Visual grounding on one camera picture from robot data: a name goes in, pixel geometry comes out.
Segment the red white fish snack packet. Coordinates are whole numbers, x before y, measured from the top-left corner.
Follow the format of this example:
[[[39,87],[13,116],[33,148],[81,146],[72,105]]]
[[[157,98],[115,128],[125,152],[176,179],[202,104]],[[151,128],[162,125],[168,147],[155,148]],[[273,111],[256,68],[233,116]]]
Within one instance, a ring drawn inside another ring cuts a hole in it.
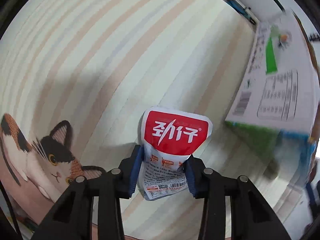
[[[148,201],[185,190],[183,163],[210,137],[213,124],[203,115],[162,107],[147,109],[140,140],[144,161],[138,188]]]

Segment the cat pattern striped mat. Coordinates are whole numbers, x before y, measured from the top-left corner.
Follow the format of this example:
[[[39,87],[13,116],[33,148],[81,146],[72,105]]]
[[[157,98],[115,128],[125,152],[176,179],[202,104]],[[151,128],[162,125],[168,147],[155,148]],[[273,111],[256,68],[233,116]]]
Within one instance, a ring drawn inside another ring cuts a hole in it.
[[[146,109],[205,115],[196,156],[275,206],[285,183],[224,124],[253,39],[222,0],[29,0],[1,39],[1,113],[30,141],[68,120],[75,157],[106,170],[130,155]]]

